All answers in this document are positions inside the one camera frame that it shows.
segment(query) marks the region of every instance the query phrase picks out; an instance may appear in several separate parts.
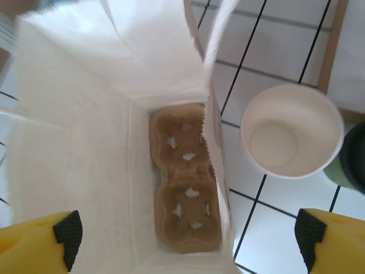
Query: tile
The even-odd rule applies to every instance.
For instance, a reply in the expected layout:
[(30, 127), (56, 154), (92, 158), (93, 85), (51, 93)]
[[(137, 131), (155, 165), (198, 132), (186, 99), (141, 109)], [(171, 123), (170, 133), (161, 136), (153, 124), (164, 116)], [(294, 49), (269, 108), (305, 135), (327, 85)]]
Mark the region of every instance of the tile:
[(195, 16), (196, 23), (199, 24), (200, 18), (203, 15), (203, 12), (204, 12), (204, 8), (203, 7), (192, 6), (192, 9), (193, 9), (193, 13), (194, 13), (194, 16)]
[[(221, 0), (211, 0), (210, 5), (219, 6)], [(263, 0), (240, 0), (236, 10), (259, 14)]]
[(232, 226), (234, 232), (233, 254), (236, 251), (237, 244), (240, 241), (242, 231), (245, 228), (247, 219), (253, 205), (253, 201), (230, 191), (230, 210), (232, 214)]
[(284, 81), (241, 70), (232, 89), (222, 119), (241, 125), (241, 119), (249, 102), (261, 91)]
[(242, 268), (238, 267), (238, 270), (241, 271), (242, 274), (247, 274)]
[(11, 209), (10, 207), (0, 201), (0, 228), (11, 225)]
[(207, 3), (208, 3), (208, 0), (194, 0), (194, 1), (192, 1), (193, 6), (206, 5)]
[(5, 154), (6, 154), (6, 147), (4, 147), (3, 145), (0, 145), (0, 161), (1, 161), (1, 159), (4, 158)]
[[(264, 15), (318, 26), (328, 0), (275, 0), (268, 1)], [(338, 0), (332, 0), (323, 27), (330, 28), (336, 12)]]
[(0, 114), (0, 142), (7, 144), (12, 124), (8, 115)]
[(303, 83), (309, 83), (313, 86), (318, 85), (319, 74), (321, 73), (323, 58), (325, 57), (329, 37), (329, 33), (320, 33), (318, 36), (309, 59), (307, 69), (303, 76)]
[(256, 197), (263, 173), (256, 170), (241, 150), (239, 129), (222, 124), (225, 150), (225, 172), (229, 187), (240, 193)]
[(236, 262), (259, 274), (307, 273), (294, 225), (294, 218), (257, 204)]
[[(215, 11), (207, 10), (200, 26), (200, 34), (204, 48), (210, 37), (210, 30), (214, 17)], [(255, 22), (256, 18), (233, 14), (224, 31), (217, 59), (239, 64)]]
[(228, 95), (230, 85), (237, 69), (216, 63), (212, 75), (212, 84), (220, 110)]
[(301, 208), (328, 211), (336, 188), (323, 171), (293, 180), (267, 176), (259, 200), (294, 215)]
[(8, 53), (6, 50), (0, 47), (0, 83), (1, 83), (1, 73), (3, 68), (6, 66), (9, 56), (10, 53)]
[[(260, 21), (243, 66), (298, 81), (315, 33), (312, 29)], [(319, 46), (316, 44), (313, 58), (320, 55)], [(306, 83), (316, 85), (319, 70), (308, 73)]]
[[(6, 161), (0, 166), (0, 198), (9, 202), (9, 192), (7, 190), (7, 180), (5, 178), (5, 167)], [(0, 228), (7, 227), (12, 221), (12, 211), (11, 208), (0, 201)]]
[[(9, 67), (3, 74), (3, 81), (0, 82), (0, 91), (18, 98), (17, 79), (14, 62), (10, 61)], [(15, 108), (18, 101), (0, 94), (0, 106), (7, 108)]]
[(365, 195), (342, 187), (338, 193), (334, 213), (365, 220)]

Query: paper cup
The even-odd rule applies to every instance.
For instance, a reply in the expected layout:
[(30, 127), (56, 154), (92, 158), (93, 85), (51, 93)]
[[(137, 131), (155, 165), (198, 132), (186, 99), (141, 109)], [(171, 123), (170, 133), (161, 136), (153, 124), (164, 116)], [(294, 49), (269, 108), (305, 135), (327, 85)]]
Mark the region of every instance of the paper cup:
[(295, 84), (272, 87), (247, 106), (241, 146), (263, 172), (299, 179), (325, 168), (338, 154), (344, 125), (319, 91)]

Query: black rubber pad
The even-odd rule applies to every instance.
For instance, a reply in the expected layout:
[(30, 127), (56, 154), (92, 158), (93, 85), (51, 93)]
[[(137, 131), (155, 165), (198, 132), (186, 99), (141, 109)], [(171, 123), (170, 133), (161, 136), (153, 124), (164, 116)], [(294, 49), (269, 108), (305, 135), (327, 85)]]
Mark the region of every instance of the black rubber pad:
[(295, 222), (295, 237), (308, 272), (311, 272), (315, 263), (315, 243), (322, 242), (326, 228), (327, 224), (310, 215), (305, 209), (299, 210)]
[(79, 211), (75, 210), (66, 218), (53, 226), (58, 243), (64, 244), (63, 260), (67, 270), (71, 272), (82, 239), (82, 223)]

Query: paper bag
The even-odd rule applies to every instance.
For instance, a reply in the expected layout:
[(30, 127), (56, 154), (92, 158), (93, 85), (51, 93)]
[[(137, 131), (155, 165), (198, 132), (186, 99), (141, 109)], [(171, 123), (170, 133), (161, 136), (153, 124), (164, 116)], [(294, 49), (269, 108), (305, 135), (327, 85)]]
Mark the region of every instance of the paper bag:
[[(210, 88), (236, 2), (223, 1), (204, 62), (188, 1), (81, 1), (20, 18), (10, 203), (15, 223), (79, 210), (84, 236), (73, 273), (239, 273)], [(206, 104), (223, 234), (213, 253), (177, 254), (155, 234), (161, 172), (150, 157), (149, 120), (187, 102)]]

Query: white tile floor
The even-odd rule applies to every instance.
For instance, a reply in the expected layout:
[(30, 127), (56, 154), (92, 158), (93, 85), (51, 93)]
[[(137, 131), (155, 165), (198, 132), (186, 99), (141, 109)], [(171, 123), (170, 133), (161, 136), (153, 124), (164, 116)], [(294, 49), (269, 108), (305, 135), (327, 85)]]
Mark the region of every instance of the white tile floor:
[[(203, 44), (218, 3), (193, 2), (197, 22), (201, 22)], [(365, 211), (360, 209), (365, 207), (365, 196), (338, 188), (322, 172), (302, 180), (266, 176), (246, 160), (238, 141), (238, 125), (245, 107), (260, 91), (287, 82), (317, 85), (337, 3), (332, 0), (328, 6), (316, 40), (327, 0), (241, 0), (224, 34), (213, 86), (224, 121), (226, 171), (236, 237), (233, 254), (242, 273), (307, 273), (294, 237), (300, 208), (331, 210), (365, 220)], [(17, 97), (16, 90), (10, 64), (0, 76), (0, 107), (17, 105), (13, 99)], [(9, 118), (0, 115), (0, 141), (4, 144), (9, 127)], [(0, 145), (0, 159), (5, 152), (5, 146)], [(4, 166), (0, 166), (0, 198), (7, 200), (1, 183)], [(8, 223), (8, 207), (0, 201), (0, 227)]]

